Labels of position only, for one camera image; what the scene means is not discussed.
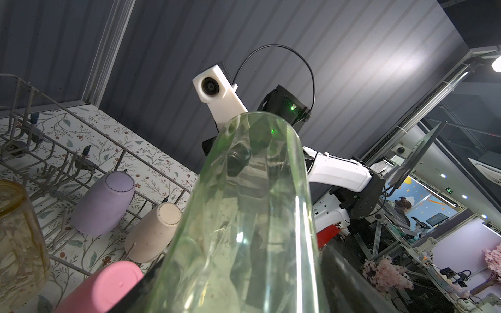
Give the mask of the yellow transparent cup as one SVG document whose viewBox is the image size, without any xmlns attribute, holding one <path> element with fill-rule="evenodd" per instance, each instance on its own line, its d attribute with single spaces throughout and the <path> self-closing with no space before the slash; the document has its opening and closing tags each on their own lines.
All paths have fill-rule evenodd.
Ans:
<svg viewBox="0 0 501 313">
<path fill-rule="evenodd" d="M 25 305 L 46 284 L 50 259 L 26 189 L 1 180 L 1 312 Z"/>
</svg>

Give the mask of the beige plastic cup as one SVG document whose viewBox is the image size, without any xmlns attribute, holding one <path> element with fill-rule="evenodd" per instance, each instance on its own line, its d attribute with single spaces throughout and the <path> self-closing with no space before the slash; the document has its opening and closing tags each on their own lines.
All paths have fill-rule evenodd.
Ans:
<svg viewBox="0 0 501 313">
<path fill-rule="evenodd" d="M 169 245 L 182 212 L 173 203 L 161 203 L 135 225 L 125 239 L 125 250 L 133 262 L 150 263 Z"/>
</svg>

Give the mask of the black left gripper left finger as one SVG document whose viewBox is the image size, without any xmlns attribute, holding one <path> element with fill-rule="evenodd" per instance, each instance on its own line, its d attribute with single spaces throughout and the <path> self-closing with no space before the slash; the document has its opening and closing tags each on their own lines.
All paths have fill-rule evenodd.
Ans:
<svg viewBox="0 0 501 313">
<path fill-rule="evenodd" d="M 163 259 L 152 266 L 146 275 L 109 312 L 147 312 L 147 301 L 152 294 L 162 264 Z"/>
</svg>

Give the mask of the green transparent cup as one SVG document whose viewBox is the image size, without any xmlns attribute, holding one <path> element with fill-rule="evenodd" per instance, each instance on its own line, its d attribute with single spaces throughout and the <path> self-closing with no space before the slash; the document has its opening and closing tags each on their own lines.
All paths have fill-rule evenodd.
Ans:
<svg viewBox="0 0 501 313">
<path fill-rule="evenodd" d="M 220 131 L 146 312 L 327 312 L 305 160 L 266 112 Z"/>
</svg>

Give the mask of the lilac plastic cup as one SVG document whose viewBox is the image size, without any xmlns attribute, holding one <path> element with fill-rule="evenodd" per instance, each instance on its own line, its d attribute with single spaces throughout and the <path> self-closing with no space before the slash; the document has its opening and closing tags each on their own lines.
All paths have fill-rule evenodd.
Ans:
<svg viewBox="0 0 501 313">
<path fill-rule="evenodd" d="M 134 179 L 126 172 L 105 174 L 77 203 L 71 215 L 71 225 L 89 236 L 112 231 L 129 208 L 134 193 Z"/>
</svg>

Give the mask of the pink plastic cup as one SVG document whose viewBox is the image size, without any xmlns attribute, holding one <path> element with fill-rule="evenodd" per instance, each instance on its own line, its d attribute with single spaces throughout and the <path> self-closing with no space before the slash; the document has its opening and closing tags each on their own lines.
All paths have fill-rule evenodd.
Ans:
<svg viewBox="0 0 501 313">
<path fill-rule="evenodd" d="M 141 269 L 132 262 L 120 261 L 102 268 L 84 280 L 61 301 L 56 312 L 108 312 L 143 278 Z"/>
</svg>

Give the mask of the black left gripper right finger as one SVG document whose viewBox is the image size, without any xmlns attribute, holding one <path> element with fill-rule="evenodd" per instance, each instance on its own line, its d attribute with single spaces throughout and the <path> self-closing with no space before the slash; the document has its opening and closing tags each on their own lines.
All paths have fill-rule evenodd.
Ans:
<svg viewBox="0 0 501 313">
<path fill-rule="evenodd" d="M 334 247 L 323 248 L 320 266 L 330 312 L 397 312 Z"/>
</svg>

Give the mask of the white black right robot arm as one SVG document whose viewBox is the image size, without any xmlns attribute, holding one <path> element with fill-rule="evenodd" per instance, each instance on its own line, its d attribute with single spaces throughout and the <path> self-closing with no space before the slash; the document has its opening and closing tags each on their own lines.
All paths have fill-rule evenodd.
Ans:
<svg viewBox="0 0 501 313">
<path fill-rule="evenodd" d="M 237 96 L 237 85 L 226 86 L 213 78 L 206 78 L 194 86 L 219 128 L 233 117 L 248 112 Z M 289 123 L 298 121 L 305 115 L 306 109 L 299 99 L 280 85 L 265 96 L 261 108 Z M 303 147 L 303 152 L 309 182 L 334 186 L 348 193 L 344 199 L 338 196 L 336 202 L 323 199 L 320 207 L 314 208 L 318 234 L 331 232 L 334 228 L 341 232 L 352 219 L 364 218 L 372 213 L 384 186 L 380 175 L 356 160 L 342 159 L 309 147 Z"/>
</svg>

